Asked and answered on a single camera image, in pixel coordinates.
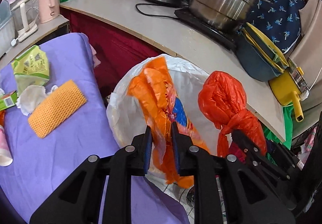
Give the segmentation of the red plastic bag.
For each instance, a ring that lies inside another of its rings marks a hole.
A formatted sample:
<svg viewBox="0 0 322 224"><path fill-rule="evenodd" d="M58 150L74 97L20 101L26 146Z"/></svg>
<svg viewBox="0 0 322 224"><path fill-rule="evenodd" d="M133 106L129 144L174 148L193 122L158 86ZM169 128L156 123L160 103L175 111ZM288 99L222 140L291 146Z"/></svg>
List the red plastic bag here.
<svg viewBox="0 0 322 224"><path fill-rule="evenodd" d="M214 71L206 79L198 94L202 114L220 130L217 156L226 157L229 142L226 135L240 130L260 150L267 153L266 139L257 117L247 109L247 95L242 84L226 72Z"/></svg>

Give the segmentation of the orange foam net sleeve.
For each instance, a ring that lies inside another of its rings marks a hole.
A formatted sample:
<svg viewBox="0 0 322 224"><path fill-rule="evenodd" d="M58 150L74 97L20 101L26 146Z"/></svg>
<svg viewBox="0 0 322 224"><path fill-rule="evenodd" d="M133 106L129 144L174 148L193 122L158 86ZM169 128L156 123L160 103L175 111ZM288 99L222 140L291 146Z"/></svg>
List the orange foam net sleeve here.
<svg viewBox="0 0 322 224"><path fill-rule="evenodd" d="M28 118L37 137L45 138L87 102L84 94L72 80L53 91Z"/></svg>

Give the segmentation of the orange snack wrapper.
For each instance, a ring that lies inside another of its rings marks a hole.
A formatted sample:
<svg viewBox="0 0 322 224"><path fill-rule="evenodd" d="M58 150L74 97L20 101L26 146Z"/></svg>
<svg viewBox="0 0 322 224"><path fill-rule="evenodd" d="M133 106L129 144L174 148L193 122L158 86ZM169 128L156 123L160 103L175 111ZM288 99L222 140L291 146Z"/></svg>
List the orange snack wrapper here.
<svg viewBox="0 0 322 224"><path fill-rule="evenodd" d="M186 116L164 57L157 57L143 66L130 81L128 95L138 100L146 124L151 128L154 166L165 174L167 184L177 183L181 188L190 188L194 184L193 177L179 176L176 171L171 123L177 124L179 133L190 136L194 145L206 151L209 148Z"/></svg>

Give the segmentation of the green wasabi box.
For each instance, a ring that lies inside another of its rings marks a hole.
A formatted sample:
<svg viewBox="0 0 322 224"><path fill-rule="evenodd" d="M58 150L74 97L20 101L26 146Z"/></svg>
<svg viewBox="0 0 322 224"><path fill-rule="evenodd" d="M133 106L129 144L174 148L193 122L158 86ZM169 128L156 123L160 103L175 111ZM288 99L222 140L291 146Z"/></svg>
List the green wasabi box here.
<svg viewBox="0 0 322 224"><path fill-rule="evenodd" d="M16 91L1 95L0 97L0 111L4 111L16 105L18 96Z"/></svg>

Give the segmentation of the green snack bag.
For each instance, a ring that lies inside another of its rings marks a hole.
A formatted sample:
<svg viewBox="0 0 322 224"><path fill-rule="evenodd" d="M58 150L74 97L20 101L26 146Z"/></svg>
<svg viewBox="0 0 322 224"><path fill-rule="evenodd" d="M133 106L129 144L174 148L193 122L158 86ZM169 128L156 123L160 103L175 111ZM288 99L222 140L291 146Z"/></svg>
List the green snack bag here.
<svg viewBox="0 0 322 224"><path fill-rule="evenodd" d="M17 95L30 85L44 86L50 80L50 67L46 53L33 45L11 63L17 85Z"/></svg>

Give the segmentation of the pink white paper cup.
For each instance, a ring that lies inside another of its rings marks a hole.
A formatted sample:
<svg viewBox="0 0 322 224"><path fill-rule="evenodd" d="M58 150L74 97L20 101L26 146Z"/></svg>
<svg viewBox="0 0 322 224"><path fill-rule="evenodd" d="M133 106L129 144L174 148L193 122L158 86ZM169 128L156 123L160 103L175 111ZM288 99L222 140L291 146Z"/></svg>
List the pink white paper cup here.
<svg viewBox="0 0 322 224"><path fill-rule="evenodd" d="M0 166L6 167L12 164L13 158L5 137L3 126L0 126Z"/></svg>

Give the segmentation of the white trash bin bag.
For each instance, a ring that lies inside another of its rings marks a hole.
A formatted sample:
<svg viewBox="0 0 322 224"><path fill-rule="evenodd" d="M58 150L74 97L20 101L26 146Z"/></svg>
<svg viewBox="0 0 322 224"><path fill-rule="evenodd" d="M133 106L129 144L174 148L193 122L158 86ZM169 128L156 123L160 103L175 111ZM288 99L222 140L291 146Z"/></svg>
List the white trash bin bag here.
<svg viewBox="0 0 322 224"><path fill-rule="evenodd" d="M171 57L167 54L164 54L163 57L187 117L198 130L211 154L217 154L219 130L206 119L198 106L198 94L209 74L185 59ZM134 136L144 133L146 129L142 109L137 99L129 96L127 91L132 78L137 76L147 63L148 60L142 61L123 76L111 93L107 106L106 114L109 125L114 139L121 148L129 145ZM194 217L190 189L182 189L177 184L167 185L164 173L153 164L150 164L148 179L158 185L167 195L179 201L187 214Z"/></svg>

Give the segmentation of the purple tablecloth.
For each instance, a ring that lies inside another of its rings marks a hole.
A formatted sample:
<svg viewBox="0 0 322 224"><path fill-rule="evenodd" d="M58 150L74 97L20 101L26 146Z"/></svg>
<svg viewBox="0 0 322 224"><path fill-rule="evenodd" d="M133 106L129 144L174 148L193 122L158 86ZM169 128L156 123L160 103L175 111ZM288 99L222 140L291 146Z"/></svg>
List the purple tablecloth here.
<svg viewBox="0 0 322 224"><path fill-rule="evenodd" d="M45 138L35 134L18 108L7 110L4 130L13 161L1 168L1 188L24 221L86 158L93 154L103 158L118 150L87 36L72 32L47 41L40 49L50 63L46 88L73 81L87 101Z"/></svg>

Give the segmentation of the yellow saucepan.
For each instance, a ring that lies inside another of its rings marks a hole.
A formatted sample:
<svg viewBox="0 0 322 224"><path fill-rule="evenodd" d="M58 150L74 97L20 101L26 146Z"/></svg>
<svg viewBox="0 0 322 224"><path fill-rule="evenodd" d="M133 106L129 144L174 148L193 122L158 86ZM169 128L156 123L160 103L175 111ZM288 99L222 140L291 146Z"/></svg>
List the yellow saucepan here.
<svg viewBox="0 0 322 224"><path fill-rule="evenodd" d="M295 120L302 122L304 114L300 102L308 98L310 90L304 79L302 68L297 66L290 58L287 61L289 67L280 76L268 81L268 84L282 106L293 104Z"/></svg>

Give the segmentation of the black induction cooker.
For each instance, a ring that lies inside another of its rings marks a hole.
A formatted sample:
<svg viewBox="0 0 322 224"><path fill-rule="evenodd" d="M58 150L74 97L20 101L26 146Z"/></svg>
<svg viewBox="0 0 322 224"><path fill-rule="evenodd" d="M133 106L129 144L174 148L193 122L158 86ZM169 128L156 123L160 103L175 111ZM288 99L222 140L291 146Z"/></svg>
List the black induction cooker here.
<svg viewBox="0 0 322 224"><path fill-rule="evenodd" d="M174 11L175 16L186 25L194 28L198 32L207 36L209 39L218 42L221 46L226 48L228 51L236 51L236 36L226 34L215 27L201 21L200 19L193 16L187 8L181 8Z"/></svg>

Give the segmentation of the blue patterned cloth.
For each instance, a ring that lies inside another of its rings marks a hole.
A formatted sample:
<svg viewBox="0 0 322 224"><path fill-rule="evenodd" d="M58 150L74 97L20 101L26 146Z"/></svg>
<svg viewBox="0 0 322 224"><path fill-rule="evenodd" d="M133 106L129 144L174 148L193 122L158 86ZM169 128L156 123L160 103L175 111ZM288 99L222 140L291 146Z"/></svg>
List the blue patterned cloth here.
<svg viewBox="0 0 322 224"><path fill-rule="evenodd" d="M184 0L181 7L188 8L190 0ZM250 23L265 34L282 52L293 47L301 34L300 10L304 7L303 0L274 0L273 3L257 2L245 22L234 30L220 30L235 35L246 23Z"/></svg>

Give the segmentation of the grey dish rack box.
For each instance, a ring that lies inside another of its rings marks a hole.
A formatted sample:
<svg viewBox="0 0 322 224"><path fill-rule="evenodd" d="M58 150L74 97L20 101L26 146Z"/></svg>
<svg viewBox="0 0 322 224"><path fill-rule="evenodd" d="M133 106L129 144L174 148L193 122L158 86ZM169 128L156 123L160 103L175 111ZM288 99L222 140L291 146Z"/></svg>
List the grey dish rack box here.
<svg viewBox="0 0 322 224"><path fill-rule="evenodd" d="M0 6L0 56L2 57L11 47L11 42L15 38L14 18L6 0Z"/></svg>

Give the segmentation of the white glass kettle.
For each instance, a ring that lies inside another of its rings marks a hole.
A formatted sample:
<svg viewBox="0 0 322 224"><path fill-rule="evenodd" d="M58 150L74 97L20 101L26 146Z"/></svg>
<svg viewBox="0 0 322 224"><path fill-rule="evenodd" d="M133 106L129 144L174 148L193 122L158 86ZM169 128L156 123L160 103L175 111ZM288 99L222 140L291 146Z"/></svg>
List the white glass kettle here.
<svg viewBox="0 0 322 224"><path fill-rule="evenodd" d="M19 0L12 5L11 12L18 42L23 42L38 30L38 9L35 6L35 0Z"/></svg>

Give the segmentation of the pink electric kettle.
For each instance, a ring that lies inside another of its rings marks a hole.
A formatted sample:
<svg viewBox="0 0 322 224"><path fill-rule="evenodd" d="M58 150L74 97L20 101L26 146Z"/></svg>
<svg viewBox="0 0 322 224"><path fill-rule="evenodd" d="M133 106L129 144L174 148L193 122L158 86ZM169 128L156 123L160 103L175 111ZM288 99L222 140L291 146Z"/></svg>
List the pink electric kettle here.
<svg viewBox="0 0 322 224"><path fill-rule="evenodd" d="M52 21L60 14L59 0L38 0L38 5L42 24Z"/></svg>

